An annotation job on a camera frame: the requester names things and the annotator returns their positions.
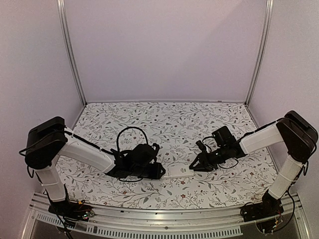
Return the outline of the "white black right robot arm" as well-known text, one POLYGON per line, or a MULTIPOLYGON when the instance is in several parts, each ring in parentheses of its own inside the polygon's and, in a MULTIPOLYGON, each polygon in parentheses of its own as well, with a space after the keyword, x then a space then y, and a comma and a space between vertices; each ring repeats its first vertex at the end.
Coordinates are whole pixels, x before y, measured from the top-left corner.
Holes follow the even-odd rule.
POLYGON ((281 147, 286 150, 276 179, 262 196, 262 201, 241 207, 243 220, 249 222, 283 213, 281 198, 289 194, 301 173, 307 171, 309 159, 318 148, 319 133, 296 111, 289 111, 239 139, 227 126, 215 130, 211 138, 215 140, 217 149, 210 151, 202 140, 197 141, 200 153, 190 164, 190 170, 211 172, 229 159, 239 160, 264 148, 281 147))

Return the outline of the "white remote control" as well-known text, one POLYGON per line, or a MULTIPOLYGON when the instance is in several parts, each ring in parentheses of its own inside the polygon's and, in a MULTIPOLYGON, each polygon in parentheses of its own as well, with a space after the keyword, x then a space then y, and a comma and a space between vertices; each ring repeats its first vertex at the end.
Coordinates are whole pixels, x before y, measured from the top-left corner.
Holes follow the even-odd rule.
POLYGON ((172 165, 172 178, 185 178, 194 176, 194 171, 185 165, 172 165))

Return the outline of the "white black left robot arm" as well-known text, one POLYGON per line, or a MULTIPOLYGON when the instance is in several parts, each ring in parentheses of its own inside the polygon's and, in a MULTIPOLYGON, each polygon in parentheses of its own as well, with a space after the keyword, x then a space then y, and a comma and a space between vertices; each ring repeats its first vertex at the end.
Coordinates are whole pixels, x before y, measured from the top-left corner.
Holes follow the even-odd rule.
POLYGON ((49 212, 66 223, 87 221, 94 216, 93 208, 84 201, 70 202, 66 186, 61 182, 53 160, 65 156, 85 163, 107 176, 125 181, 127 177, 161 179, 166 170, 157 161, 160 146, 148 142, 132 150, 105 150, 76 135, 65 125, 62 117, 54 117, 31 129, 26 148, 19 151, 24 157, 30 177, 37 176, 46 190, 49 212))

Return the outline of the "white battery cover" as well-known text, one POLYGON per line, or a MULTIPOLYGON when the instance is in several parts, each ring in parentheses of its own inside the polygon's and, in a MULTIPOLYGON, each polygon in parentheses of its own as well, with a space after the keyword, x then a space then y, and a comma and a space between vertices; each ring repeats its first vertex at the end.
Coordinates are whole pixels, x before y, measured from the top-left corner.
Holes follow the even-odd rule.
POLYGON ((172 167, 168 167, 165 170, 165 174, 164 174, 163 178, 165 178, 165 179, 172 178, 172 167))

